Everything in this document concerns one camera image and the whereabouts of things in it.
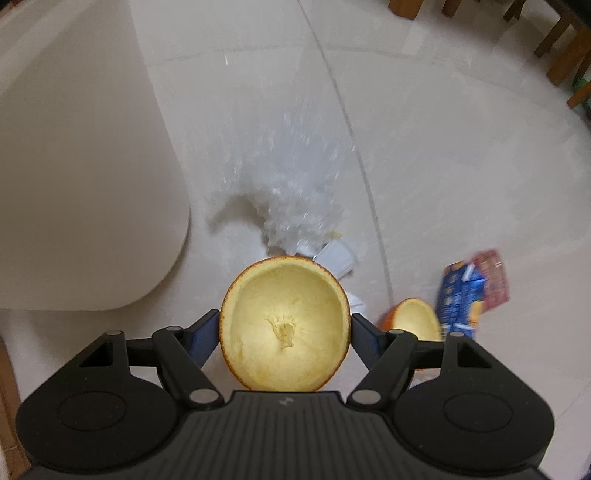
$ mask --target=red package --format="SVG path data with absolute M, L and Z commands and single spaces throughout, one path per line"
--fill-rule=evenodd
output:
M 486 278 L 482 311 L 487 312 L 509 301 L 509 282 L 499 252 L 494 249 L 478 252 L 472 262 Z

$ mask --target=white tile floor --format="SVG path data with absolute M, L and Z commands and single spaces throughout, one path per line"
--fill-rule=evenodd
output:
M 566 108 L 567 86 L 545 78 L 558 49 L 532 55 L 557 19 L 546 4 L 529 0 L 510 24 L 506 4 L 464 0 L 452 20 L 441 4 L 426 0 L 410 22 L 385 0 L 131 0 L 186 175 L 189 241 L 162 285 L 123 309 L 0 311 L 22 395 L 105 330 L 145 336 L 219 307 L 267 254 L 224 183 L 249 140 L 241 125 L 305 98 L 355 144 L 336 186 L 360 259 L 345 287 L 376 320 L 408 296 L 433 301 L 445 265 L 499 248 L 512 300 L 484 315 L 478 339 L 549 402 L 543 468 L 576 478 L 591 452 L 589 128 Z M 219 352 L 207 368 L 225 394 L 239 387 Z M 351 353 L 327 388 L 347 392 L 363 373 Z

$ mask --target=blue wrapper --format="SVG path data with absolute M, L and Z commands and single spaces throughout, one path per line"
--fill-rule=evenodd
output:
M 436 313 L 443 337 L 461 332 L 474 338 L 484 301 L 484 276 L 473 263 L 458 262 L 445 268 Z

